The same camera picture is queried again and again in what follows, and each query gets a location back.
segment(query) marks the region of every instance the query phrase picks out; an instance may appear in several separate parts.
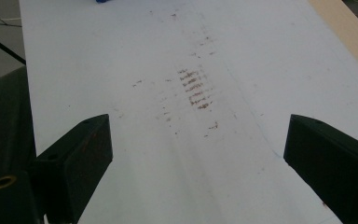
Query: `wooden strip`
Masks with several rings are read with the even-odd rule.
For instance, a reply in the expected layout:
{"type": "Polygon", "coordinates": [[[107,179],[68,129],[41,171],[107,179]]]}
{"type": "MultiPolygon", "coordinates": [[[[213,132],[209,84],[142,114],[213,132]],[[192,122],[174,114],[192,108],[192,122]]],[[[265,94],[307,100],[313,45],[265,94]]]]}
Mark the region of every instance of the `wooden strip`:
{"type": "Polygon", "coordinates": [[[341,0],[309,0],[338,38],[358,60],[358,19],[341,0]]]}

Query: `table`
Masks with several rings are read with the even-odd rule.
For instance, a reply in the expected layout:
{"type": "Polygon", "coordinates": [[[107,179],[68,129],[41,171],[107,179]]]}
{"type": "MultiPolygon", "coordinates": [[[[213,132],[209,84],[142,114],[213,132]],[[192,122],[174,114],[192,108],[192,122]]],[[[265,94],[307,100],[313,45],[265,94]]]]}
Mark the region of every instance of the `table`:
{"type": "Polygon", "coordinates": [[[21,0],[37,153],[107,113],[80,223],[339,223],[282,158],[291,114],[358,139],[358,61],[306,0],[21,0]]]}

